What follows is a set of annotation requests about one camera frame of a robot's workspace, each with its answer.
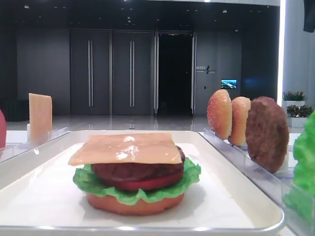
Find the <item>lettuce leaf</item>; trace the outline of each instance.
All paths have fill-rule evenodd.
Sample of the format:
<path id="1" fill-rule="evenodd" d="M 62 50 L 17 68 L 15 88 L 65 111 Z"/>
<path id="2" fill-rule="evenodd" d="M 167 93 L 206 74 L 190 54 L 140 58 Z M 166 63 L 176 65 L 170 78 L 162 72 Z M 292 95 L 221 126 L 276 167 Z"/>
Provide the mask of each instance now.
<path id="1" fill-rule="evenodd" d="M 84 192 L 95 194 L 99 197 L 113 196 L 118 202 L 125 205 L 134 205 L 139 199 L 148 203 L 161 201 L 163 198 L 176 198 L 183 194 L 191 184 L 199 182 L 201 168 L 195 165 L 189 158 L 184 163 L 184 174 L 180 182 L 175 185 L 150 191 L 130 192 L 118 190 L 115 187 L 102 183 L 91 170 L 91 165 L 85 165 L 82 169 L 76 169 L 73 182 Z"/>
<path id="2" fill-rule="evenodd" d="M 314 224 L 312 213 L 315 208 L 315 112 L 305 123 L 305 131 L 295 140 L 293 146 L 294 159 L 298 164 L 294 169 L 294 184 L 283 198 L 285 205 L 296 211 L 307 222 Z"/>

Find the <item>serving tray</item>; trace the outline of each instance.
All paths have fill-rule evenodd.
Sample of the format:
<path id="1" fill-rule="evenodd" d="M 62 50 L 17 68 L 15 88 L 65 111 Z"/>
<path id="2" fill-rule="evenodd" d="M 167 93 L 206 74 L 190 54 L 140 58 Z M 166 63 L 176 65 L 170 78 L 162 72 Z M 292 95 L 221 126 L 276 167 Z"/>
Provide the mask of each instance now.
<path id="1" fill-rule="evenodd" d="M 191 131 L 167 131 L 202 171 L 180 205 L 149 217 L 92 208 L 72 182 L 71 155 L 90 135 L 150 132 L 159 131 L 74 131 L 2 162 L 0 235 L 276 236 L 285 226 L 278 204 Z"/>

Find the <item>meat patty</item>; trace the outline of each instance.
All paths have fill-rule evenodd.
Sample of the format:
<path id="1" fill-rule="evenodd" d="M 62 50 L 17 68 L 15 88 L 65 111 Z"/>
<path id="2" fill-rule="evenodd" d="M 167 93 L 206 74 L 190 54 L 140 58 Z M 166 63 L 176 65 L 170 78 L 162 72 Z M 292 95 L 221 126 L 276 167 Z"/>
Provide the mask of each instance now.
<path id="1" fill-rule="evenodd" d="M 139 163 L 109 163 L 93 164 L 92 170 L 101 180 L 142 181 L 151 178 L 174 174 L 184 169 L 185 155 L 180 147 L 180 164 L 139 164 Z"/>
<path id="2" fill-rule="evenodd" d="M 246 127 L 250 158 L 271 173 L 282 166 L 289 142 L 285 111 L 270 97 L 251 102 Z"/>

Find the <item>ceiling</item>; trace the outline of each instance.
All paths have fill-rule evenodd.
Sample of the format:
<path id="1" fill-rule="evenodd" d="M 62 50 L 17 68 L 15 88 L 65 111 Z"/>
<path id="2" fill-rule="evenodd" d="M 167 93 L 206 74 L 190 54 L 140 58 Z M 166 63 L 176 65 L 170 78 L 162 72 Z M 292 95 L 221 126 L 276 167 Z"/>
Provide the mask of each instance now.
<path id="1" fill-rule="evenodd" d="M 279 7 L 148 0 L 0 0 L 0 25 L 120 30 L 246 30 Z"/>

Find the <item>wall sign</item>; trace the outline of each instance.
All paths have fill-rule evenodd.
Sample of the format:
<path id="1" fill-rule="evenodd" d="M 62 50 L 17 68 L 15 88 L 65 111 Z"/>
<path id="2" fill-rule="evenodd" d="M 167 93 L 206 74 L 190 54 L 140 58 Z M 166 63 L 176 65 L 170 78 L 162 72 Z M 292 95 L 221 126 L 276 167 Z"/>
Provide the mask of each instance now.
<path id="1" fill-rule="evenodd" d="M 196 66 L 196 72 L 202 72 L 207 74 L 215 74 L 215 70 L 210 70 L 210 66 Z"/>

